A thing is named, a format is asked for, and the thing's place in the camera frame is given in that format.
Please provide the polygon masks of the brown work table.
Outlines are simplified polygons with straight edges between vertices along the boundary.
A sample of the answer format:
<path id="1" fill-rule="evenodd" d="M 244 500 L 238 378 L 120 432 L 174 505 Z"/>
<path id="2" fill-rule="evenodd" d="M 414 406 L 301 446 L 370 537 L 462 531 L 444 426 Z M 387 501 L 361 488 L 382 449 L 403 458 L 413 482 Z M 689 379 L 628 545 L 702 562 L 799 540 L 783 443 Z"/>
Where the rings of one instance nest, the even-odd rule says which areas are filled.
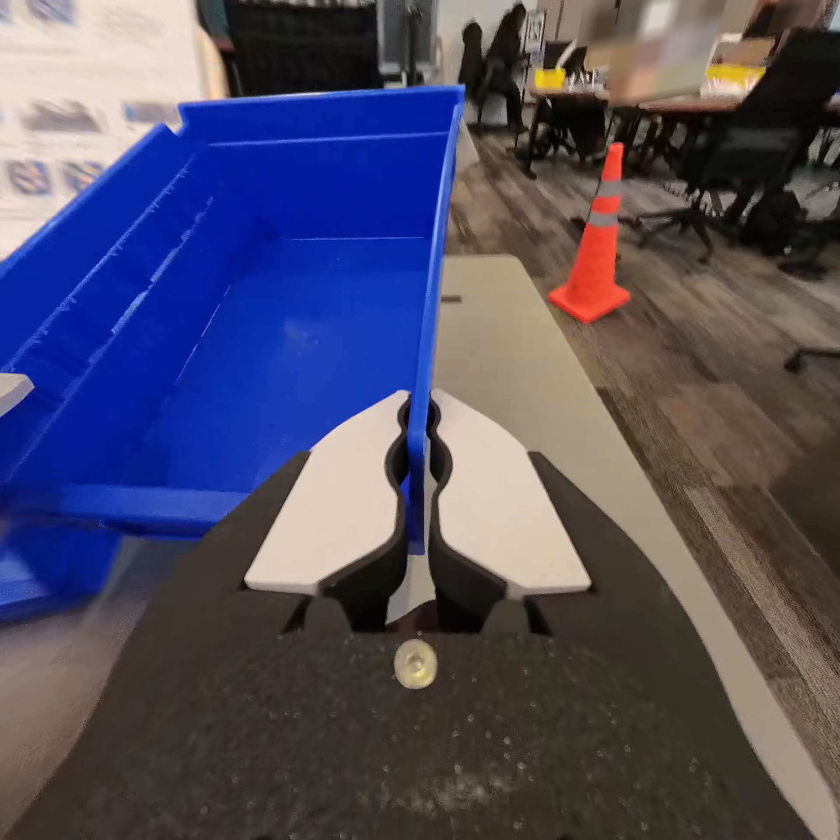
<path id="1" fill-rule="evenodd" d="M 606 91 L 570 91 L 558 89 L 532 89 L 535 97 L 534 114 L 526 145 L 517 150 L 522 173 L 534 181 L 537 174 L 532 164 L 550 154 L 555 160 L 559 148 L 569 155 L 579 155 L 575 145 L 569 145 L 571 135 L 567 124 L 572 118 L 593 113 L 603 118 L 607 111 Z M 643 102 L 631 108 L 619 108 L 615 141 L 624 143 L 631 164 L 642 171 L 656 159 L 671 164 L 676 159 L 677 148 L 671 137 L 680 124 L 690 124 L 703 119 L 723 117 L 734 113 L 742 103 L 739 97 L 681 96 Z"/>

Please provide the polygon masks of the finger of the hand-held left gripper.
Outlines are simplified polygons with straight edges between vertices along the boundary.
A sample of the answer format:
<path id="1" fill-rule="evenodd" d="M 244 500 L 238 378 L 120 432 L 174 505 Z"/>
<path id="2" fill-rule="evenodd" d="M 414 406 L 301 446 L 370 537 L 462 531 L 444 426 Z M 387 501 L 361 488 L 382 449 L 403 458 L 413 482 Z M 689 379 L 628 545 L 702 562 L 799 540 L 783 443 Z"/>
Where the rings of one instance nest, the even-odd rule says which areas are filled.
<path id="1" fill-rule="evenodd" d="M 1 417 L 12 411 L 20 404 L 33 390 L 34 384 L 26 374 L 1 373 L 0 374 Z"/>

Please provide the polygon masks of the white instruction sheet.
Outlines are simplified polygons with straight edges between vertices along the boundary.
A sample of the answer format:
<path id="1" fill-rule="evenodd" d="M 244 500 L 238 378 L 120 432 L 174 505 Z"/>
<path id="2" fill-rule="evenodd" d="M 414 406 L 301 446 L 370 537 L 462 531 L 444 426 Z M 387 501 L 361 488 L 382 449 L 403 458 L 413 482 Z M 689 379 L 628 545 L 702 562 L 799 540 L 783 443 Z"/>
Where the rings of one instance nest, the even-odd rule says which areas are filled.
<path id="1" fill-rule="evenodd" d="M 205 99 L 194 2 L 1 2 L 1 257 L 178 105 Z"/>

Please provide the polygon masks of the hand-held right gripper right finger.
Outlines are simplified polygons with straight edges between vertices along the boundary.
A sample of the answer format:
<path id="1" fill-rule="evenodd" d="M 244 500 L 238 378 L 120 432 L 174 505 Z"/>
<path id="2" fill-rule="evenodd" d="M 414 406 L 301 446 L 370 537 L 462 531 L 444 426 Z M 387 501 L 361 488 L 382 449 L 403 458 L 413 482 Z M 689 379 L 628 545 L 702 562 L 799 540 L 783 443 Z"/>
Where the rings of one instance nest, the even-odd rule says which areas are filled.
<path id="1" fill-rule="evenodd" d="M 475 633 L 502 603 L 592 588 L 534 453 L 438 388 L 427 438 L 435 482 L 427 561 L 442 630 Z"/>

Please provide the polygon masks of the grey desk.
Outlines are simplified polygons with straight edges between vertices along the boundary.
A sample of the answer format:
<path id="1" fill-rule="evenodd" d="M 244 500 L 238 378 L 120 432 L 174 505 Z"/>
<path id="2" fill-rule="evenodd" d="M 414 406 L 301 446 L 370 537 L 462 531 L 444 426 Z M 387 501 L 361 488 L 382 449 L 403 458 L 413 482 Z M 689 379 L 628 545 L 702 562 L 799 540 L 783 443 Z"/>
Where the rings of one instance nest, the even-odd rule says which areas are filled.
<path id="1" fill-rule="evenodd" d="M 247 593 L 305 456 L 84 610 L 2 629 L 2 838 L 838 838 L 832 793 L 522 265 L 446 259 L 434 383 L 525 448 L 593 585 L 425 631 Z"/>

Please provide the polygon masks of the blue plastic bin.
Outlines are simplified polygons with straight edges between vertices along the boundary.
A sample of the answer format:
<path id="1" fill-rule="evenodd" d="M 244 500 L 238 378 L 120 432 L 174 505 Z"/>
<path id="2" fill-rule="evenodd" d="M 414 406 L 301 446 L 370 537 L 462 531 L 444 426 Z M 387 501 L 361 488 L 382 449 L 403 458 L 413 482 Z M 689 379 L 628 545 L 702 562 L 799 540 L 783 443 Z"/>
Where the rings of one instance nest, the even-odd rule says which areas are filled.
<path id="1" fill-rule="evenodd" d="M 411 397 L 408 548 L 462 87 L 185 103 L 2 262 L 2 622 L 98 594 L 123 534 L 196 539 Z"/>

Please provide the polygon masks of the orange traffic cone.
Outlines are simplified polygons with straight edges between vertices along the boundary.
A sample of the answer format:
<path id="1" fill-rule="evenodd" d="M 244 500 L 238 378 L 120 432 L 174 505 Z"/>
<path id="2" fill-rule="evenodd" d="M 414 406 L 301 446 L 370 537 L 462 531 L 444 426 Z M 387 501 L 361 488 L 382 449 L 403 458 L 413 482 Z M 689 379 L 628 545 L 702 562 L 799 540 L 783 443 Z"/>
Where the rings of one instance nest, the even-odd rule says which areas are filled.
<path id="1" fill-rule="evenodd" d="M 585 221 L 568 280 L 549 301 L 576 321 L 591 324 L 623 307 L 630 292 L 616 283 L 618 216 L 623 194 L 622 143 L 607 151 L 602 178 Z"/>

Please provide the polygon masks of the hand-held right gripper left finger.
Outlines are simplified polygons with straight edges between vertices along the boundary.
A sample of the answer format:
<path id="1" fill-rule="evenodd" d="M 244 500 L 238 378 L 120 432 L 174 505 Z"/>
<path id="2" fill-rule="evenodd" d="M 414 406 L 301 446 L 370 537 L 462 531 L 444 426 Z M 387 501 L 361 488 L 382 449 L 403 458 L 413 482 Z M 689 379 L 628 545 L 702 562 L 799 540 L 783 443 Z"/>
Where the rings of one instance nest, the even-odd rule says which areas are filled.
<path id="1" fill-rule="evenodd" d="M 399 390 L 307 453 L 245 573 L 245 589 L 338 603 L 356 633 L 385 631 L 408 563 L 407 420 Z"/>

